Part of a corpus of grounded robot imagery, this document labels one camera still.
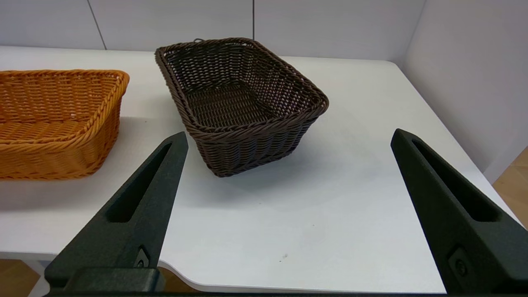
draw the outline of brown wicker basket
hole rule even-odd
[[[156,50],[203,160],[227,177],[290,154],[328,99],[260,43],[227,38]]]
[[[117,70],[0,72],[0,178],[96,172],[116,141],[128,80]]]

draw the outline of white wall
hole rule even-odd
[[[401,66],[424,0],[255,0],[255,39],[279,55]]]
[[[527,0],[427,0],[404,64],[490,182],[528,145],[527,16]]]
[[[90,0],[109,50],[154,51],[162,45],[253,37],[252,0]]]
[[[86,0],[0,0],[0,44],[104,49]]]
[[[254,33],[279,55],[401,65],[424,1],[0,0],[0,44],[152,51]]]

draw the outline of basket rim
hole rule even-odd
[[[294,112],[291,114],[288,114],[286,116],[282,117],[274,117],[268,120],[263,120],[260,122],[254,122],[250,124],[244,124],[244,125],[232,125],[232,126],[223,126],[223,127],[210,127],[210,126],[204,126],[198,122],[194,114],[192,113],[187,97],[182,93],[182,98],[178,100],[184,107],[184,111],[186,117],[189,119],[189,122],[186,123],[184,121],[184,124],[189,132],[193,137],[206,137],[208,140],[213,140],[211,137],[216,138],[216,141],[222,140],[224,137],[232,138],[240,136],[241,134],[265,134],[270,133],[272,131],[278,131],[284,128],[283,123],[288,122],[291,125],[296,125],[300,122],[305,122],[307,120],[310,120],[312,118],[316,118],[323,114],[327,108],[328,108],[328,98],[327,96],[315,86],[315,84],[310,81],[308,78],[306,78],[304,75],[302,75],[299,71],[297,71],[292,65],[275,55],[273,52],[268,50],[266,47],[264,47],[260,42],[249,39],[249,38],[243,38],[243,37],[236,37],[236,38],[225,38],[225,39],[211,39],[211,40],[205,40],[200,42],[182,42],[182,43],[176,43],[172,45],[167,45],[164,47],[160,47],[156,49],[155,52],[155,58],[156,62],[158,63],[158,66],[161,68],[162,73],[165,77],[165,81],[167,85],[170,83],[173,84],[174,87],[181,90],[181,86],[179,82],[175,78],[175,74],[172,71],[172,69],[168,66],[169,63],[167,59],[165,58],[164,54],[167,51],[170,51],[172,49],[182,48],[182,47],[193,47],[196,45],[207,45],[209,43],[228,43],[228,42],[246,42],[251,43],[253,46],[255,46],[258,50],[265,53],[268,58],[273,60],[276,63],[279,63],[285,71],[288,71],[291,75],[294,75],[294,77],[299,78],[299,82],[302,84],[302,86],[318,99],[318,102],[315,104],[312,104],[310,107],[300,110],[298,112]]]
[[[118,79],[110,92],[101,100],[101,104],[93,115],[86,119],[85,125],[77,132],[65,136],[44,137],[34,140],[0,140],[0,150],[15,151],[22,148],[34,148],[42,150],[46,147],[57,147],[57,143],[62,143],[62,148],[69,145],[81,146],[95,137],[97,132],[102,128],[102,123],[109,117],[110,111],[119,103],[120,98],[124,95],[130,76],[122,70],[114,69],[71,69],[71,70],[8,70],[0,71],[0,76],[49,76],[49,75],[92,75],[92,74],[113,74],[118,75]]]

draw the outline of white table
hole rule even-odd
[[[217,178],[189,152],[160,266],[203,291],[445,292],[390,148],[417,134],[511,216],[400,69],[384,61],[285,57],[328,97],[280,161]],[[150,152],[184,130],[151,52],[0,47],[0,70],[130,74],[119,138],[72,181],[0,182],[0,257],[51,260]]]

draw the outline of basket bottom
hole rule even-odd
[[[230,177],[291,154],[315,120],[316,118],[284,132],[246,138],[232,143],[196,140],[196,146],[214,175]]]
[[[232,83],[187,95],[194,116],[203,126],[248,125],[274,118],[243,83]]]

